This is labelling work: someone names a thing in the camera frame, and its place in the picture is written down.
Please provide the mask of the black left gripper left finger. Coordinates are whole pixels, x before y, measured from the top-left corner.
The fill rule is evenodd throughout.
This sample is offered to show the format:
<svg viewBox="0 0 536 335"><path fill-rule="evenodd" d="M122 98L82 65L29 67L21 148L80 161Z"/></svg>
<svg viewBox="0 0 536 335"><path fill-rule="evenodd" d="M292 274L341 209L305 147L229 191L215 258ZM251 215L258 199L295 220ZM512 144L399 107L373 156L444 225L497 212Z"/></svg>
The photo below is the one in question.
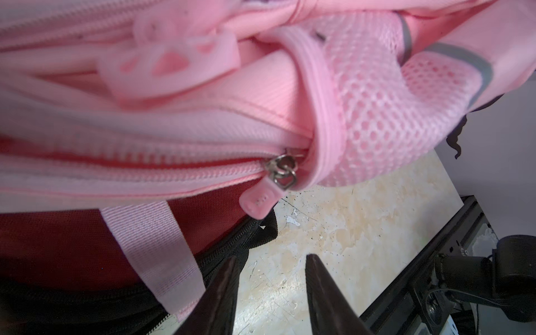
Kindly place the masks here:
<svg viewBox="0 0 536 335"><path fill-rule="evenodd" d="M237 308L240 269L237 258L228 258L175 335L232 334Z"/></svg>

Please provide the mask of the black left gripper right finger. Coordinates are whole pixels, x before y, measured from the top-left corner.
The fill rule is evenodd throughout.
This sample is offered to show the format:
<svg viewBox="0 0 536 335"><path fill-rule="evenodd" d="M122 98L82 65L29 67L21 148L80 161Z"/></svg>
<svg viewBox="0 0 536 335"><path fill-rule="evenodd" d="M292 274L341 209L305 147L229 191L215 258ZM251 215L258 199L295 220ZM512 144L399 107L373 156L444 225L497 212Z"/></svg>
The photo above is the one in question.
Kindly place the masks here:
<svg viewBox="0 0 536 335"><path fill-rule="evenodd" d="M352 310L318 255L307 255L305 276L312 334L372 333Z"/></svg>

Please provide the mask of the pink backpack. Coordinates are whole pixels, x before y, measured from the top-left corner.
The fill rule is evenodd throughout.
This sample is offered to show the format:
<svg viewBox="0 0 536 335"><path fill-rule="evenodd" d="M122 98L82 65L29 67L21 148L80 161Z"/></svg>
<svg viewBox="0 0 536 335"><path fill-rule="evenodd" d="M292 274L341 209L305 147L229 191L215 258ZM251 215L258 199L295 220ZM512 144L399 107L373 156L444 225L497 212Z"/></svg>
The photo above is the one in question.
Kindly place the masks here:
<svg viewBox="0 0 536 335"><path fill-rule="evenodd" d="M97 209L185 318L168 201L348 186L431 151L535 70L534 1L3 1L1 212Z"/></svg>

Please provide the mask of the red backpack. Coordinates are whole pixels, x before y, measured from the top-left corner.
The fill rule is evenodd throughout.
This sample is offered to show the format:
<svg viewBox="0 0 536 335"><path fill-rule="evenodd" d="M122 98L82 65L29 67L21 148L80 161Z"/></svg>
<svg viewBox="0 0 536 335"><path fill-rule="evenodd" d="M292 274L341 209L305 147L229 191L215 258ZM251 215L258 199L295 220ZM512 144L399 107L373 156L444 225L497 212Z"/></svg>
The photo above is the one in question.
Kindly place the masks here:
<svg viewBox="0 0 536 335"><path fill-rule="evenodd" d="M169 201L196 260L244 220L239 197L254 184ZM1 215L1 278L66 291L141 283L97 209Z"/></svg>

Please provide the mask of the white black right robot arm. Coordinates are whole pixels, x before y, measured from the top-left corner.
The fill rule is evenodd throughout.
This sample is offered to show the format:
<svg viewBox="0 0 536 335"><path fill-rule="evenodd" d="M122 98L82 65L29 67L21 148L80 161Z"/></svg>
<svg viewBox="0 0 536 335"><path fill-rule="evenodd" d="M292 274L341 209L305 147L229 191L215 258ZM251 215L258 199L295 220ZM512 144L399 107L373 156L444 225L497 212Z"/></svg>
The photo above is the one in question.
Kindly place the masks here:
<svg viewBox="0 0 536 335"><path fill-rule="evenodd" d="M440 285L420 297L425 311L444 294L452 302L499 308L515 322L535 321L535 237L504 237L489 257L440 255L434 268ZM316 254L307 255L305 273L313 334L371 333Z"/></svg>

